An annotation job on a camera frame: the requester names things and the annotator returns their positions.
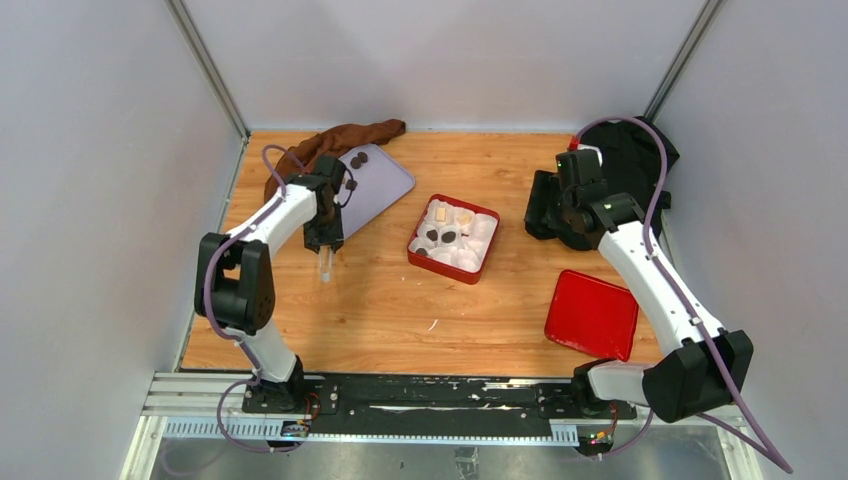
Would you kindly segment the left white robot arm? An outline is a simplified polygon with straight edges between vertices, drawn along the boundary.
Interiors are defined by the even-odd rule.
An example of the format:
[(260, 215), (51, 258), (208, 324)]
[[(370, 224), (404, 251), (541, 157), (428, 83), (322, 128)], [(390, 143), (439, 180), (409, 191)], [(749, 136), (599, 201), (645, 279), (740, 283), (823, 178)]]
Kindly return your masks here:
[(199, 243), (195, 311), (248, 358), (253, 383), (283, 413), (306, 400), (303, 364), (272, 320), (276, 291), (272, 258), (296, 232), (322, 269), (344, 244), (343, 205), (337, 199), (349, 172), (336, 157), (321, 156), (308, 173), (282, 180), (255, 214), (228, 233), (210, 232)]

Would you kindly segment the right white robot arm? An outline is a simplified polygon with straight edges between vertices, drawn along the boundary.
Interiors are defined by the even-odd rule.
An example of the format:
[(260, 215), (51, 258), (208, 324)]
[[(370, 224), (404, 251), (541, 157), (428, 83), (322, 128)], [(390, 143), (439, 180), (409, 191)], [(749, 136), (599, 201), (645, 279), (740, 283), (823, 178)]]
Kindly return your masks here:
[(734, 405), (749, 419), (741, 396), (754, 353), (749, 336), (727, 330), (697, 301), (636, 200), (609, 192), (597, 151), (569, 150), (555, 162), (546, 206), (617, 271), (664, 354), (653, 365), (599, 360), (576, 368), (570, 392), (575, 411), (592, 418), (611, 401), (624, 401), (675, 423)]

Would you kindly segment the metal tongs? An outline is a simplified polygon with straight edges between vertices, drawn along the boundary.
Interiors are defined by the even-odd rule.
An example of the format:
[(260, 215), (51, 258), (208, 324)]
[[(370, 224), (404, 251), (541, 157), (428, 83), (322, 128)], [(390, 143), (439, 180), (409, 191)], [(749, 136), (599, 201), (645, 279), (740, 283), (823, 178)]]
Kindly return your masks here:
[(329, 245), (322, 245), (318, 251), (319, 274), (322, 283), (328, 283), (332, 276), (334, 252)]

